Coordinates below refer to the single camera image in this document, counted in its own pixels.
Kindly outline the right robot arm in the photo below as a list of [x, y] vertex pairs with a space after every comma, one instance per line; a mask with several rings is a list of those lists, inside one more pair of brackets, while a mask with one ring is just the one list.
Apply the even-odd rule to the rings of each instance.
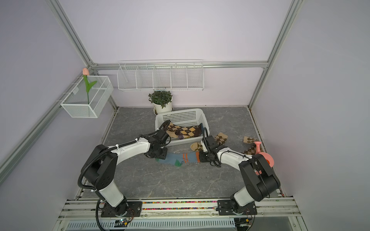
[[280, 188], [280, 180], [272, 169], [272, 161], [262, 154], [247, 155], [236, 152], [225, 145], [219, 144], [206, 128], [202, 130], [202, 151], [199, 152], [201, 163], [209, 162], [213, 167], [223, 164], [240, 171], [244, 187], [230, 196], [229, 200], [219, 200], [219, 215], [256, 214], [249, 206], [269, 198], [271, 193]]

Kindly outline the white plastic perforated basket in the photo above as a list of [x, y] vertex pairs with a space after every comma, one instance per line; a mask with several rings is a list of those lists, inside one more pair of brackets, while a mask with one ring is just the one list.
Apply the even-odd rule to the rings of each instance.
[[[203, 125], [210, 134], [210, 128], [204, 112], [200, 108], [172, 111], [156, 115], [155, 118], [155, 129], [158, 129], [160, 125], [166, 120], [170, 120], [174, 125], [180, 127], [194, 127], [200, 124]], [[172, 138], [168, 146], [200, 142], [202, 135], [194, 138], [178, 139]]]

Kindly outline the dark brown argyle sock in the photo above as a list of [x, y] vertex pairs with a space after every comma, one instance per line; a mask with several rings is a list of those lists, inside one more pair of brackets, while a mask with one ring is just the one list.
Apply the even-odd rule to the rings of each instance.
[[171, 138], [182, 140], [189, 137], [186, 133], [187, 129], [187, 127], [180, 127], [170, 123], [166, 129], [166, 132]]
[[202, 124], [193, 127], [182, 127], [178, 130], [179, 139], [198, 137], [202, 134]]

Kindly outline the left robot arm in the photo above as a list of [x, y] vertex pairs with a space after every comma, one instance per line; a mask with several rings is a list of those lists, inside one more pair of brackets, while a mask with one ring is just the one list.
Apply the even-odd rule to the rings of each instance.
[[95, 192], [101, 200], [108, 203], [115, 216], [126, 216], [130, 208], [127, 198], [114, 182], [116, 167], [141, 154], [148, 158], [165, 159], [168, 151], [166, 141], [169, 138], [166, 130], [169, 125], [170, 121], [166, 120], [155, 132], [139, 135], [124, 144], [96, 146], [81, 169], [78, 186]]

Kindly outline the tan argyle sock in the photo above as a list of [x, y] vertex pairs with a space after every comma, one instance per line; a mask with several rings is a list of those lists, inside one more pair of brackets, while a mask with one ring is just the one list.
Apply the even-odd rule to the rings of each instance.
[[261, 142], [259, 140], [245, 136], [243, 142], [249, 145], [249, 148], [244, 151], [244, 154], [255, 155], [261, 152]]
[[[215, 141], [219, 144], [219, 145], [223, 145], [226, 143], [227, 139], [228, 139], [228, 136], [223, 134], [222, 132], [218, 133], [215, 137], [214, 137]], [[201, 142], [195, 142], [195, 143], [192, 143], [191, 146], [190, 146], [190, 149], [194, 152], [200, 152], [200, 151], [203, 151], [203, 146], [201, 144]]]

